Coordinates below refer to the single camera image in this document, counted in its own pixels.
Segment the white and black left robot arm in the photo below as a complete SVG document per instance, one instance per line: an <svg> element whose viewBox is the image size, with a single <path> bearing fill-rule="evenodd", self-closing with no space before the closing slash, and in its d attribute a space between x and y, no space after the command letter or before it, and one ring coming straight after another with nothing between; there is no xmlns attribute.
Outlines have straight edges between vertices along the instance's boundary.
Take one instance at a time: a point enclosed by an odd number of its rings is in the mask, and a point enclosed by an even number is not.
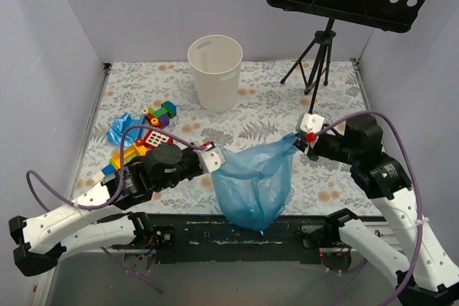
<svg viewBox="0 0 459 306"><path fill-rule="evenodd" d="M223 163L221 150L213 145L194 150L163 143L133 158L69 204L40 216L10 219L9 231L17 245L14 263L31 277L89 249L112 244L146 248L152 242L153 227L146 216L129 208L180 181L215 171Z"/></svg>

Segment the blue bag piece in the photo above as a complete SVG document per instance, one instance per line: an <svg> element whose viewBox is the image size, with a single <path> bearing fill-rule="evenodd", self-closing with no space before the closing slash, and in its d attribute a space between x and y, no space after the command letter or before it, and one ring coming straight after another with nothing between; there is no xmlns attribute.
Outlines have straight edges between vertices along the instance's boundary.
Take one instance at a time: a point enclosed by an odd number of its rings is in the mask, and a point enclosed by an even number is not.
<svg viewBox="0 0 459 306"><path fill-rule="evenodd" d="M107 138L108 142L113 145L120 145L121 139L126 129L132 125L140 125L145 123L146 116L141 115L139 118L134 118L130 113L124 113L120 117L116 117L110 125ZM125 137L124 147L127 148L133 145L143 132L142 128L134 128L130 130Z"/></svg>

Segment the blue plastic trash bag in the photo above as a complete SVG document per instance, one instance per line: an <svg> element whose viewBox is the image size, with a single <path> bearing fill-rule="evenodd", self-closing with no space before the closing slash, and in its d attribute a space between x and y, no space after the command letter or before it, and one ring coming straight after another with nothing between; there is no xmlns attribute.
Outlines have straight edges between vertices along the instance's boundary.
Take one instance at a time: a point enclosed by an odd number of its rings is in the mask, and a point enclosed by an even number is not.
<svg viewBox="0 0 459 306"><path fill-rule="evenodd" d="M296 136L232 152L222 149L225 163L211 174L225 218L244 229L263 232L282 213L292 194Z"/></svg>

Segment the red toy phone block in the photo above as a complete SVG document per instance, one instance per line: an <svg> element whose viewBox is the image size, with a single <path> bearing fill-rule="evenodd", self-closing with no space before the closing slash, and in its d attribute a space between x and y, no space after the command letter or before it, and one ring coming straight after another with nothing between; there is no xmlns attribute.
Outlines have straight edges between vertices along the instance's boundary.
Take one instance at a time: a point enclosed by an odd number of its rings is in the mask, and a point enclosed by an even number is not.
<svg viewBox="0 0 459 306"><path fill-rule="evenodd" d="M142 139L142 144L148 149L154 150L163 143L173 143L173 139L168 135L159 133L155 130L149 130Z"/></svg>

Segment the aluminium rail frame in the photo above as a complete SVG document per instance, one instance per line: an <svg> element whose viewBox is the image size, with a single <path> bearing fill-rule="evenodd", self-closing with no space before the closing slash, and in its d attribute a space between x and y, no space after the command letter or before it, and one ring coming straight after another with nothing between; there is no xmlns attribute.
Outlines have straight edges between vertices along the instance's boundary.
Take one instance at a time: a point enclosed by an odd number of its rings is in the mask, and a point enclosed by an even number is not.
<svg viewBox="0 0 459 306"><path fill-rule="evenodd" d="M295 132L269 145L281 159L297 150L310 158L346 163L351 177L381 211L400 250L371 233L351 211L329 215L319 235L359 251L395 284L394 297L406 305L451 305L458 299L458 267L450 260L422 212L417 180L409 163L400 164L382 150L380 114L371 110L347 115L344 134L323 117L304 113ZM274 173L238 163L213 143L194 145L172 134L145 155L121 162L84 196L23 221L24 252L53 268L60 259L96 247L132 242L145 229L126 210L150 200L155 192L185 179L212 174L214 187L234 193L235 181L249 181L254 195L259 182Z"/></svg>

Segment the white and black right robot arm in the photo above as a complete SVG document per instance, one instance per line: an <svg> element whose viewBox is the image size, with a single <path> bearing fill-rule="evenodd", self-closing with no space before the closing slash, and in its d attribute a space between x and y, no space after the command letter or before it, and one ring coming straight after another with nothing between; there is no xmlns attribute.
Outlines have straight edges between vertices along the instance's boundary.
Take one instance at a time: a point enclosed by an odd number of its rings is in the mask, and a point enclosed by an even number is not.
<svg viewBox="0 0 459 306"><path fill-rule="evenodd" d="M348 209L328 215L312 233L333 247L348 245L382 273L394 288L383 303L453 305L458 301L458 266L430 228L422 211L412 168L388 156L382 147L378 113L361 111L343 118L344 134L335 134L320 115L305 113L296 126L295 146L311 160L327 158L350 166L354 183L380 211L400 250L368 229Z"/></svg>

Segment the black scratched base plate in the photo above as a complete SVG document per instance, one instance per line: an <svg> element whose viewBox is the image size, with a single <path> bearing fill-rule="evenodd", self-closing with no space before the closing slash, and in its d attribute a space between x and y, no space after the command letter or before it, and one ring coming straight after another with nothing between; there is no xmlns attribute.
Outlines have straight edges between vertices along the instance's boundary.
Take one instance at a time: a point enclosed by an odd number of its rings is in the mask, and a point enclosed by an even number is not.
<svg viewBox="0 0 459 306"><path fill-rule="evenodd" d="M152 250L157 264L179 262L321 263L322 252L349 256L326 216L279 216L263 232L223 215L149 214L152 234L115 249Z"/></svg>

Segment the colourful toy block pile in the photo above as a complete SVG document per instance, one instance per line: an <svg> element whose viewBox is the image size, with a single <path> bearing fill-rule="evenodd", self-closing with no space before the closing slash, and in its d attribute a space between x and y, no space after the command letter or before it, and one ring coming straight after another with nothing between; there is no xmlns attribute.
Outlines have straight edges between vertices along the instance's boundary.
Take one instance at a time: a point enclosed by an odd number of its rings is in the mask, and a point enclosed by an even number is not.
<svg viewBox="0 0 459 306"><path fill-rule="evenodd" d="M176 105L170 101L161 103L160 108L154 110L152 107L144 108L139 118L133 118L129 113L116 118L108 130L108 141L114 145L120 145L122 134L130 125L151 125L155 128L166 128L170 120L176 117ZM130 130L124 141L123 162L129 163L133 158L145 156L150 150L156 149L162 143L173 143L173 139L167 135L160 134L151 129L134 128ZM93 176L93 182L101 181L120 168L120 149L109 160L109 163L101 171Z"/></svg>

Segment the white cylindrical trash bin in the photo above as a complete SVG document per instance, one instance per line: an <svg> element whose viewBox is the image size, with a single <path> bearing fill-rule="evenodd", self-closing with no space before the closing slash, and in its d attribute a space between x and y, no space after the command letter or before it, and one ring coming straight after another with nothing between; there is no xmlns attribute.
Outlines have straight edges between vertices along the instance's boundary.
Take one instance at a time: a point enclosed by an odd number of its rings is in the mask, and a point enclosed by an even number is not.
<svg viewBox="0 0 459 306"><path fill-rule="evenodd" d="M231 109L237 100L243 51L225 35L209 35L196 40L187 59L201 106L213 113Z"/></svg>

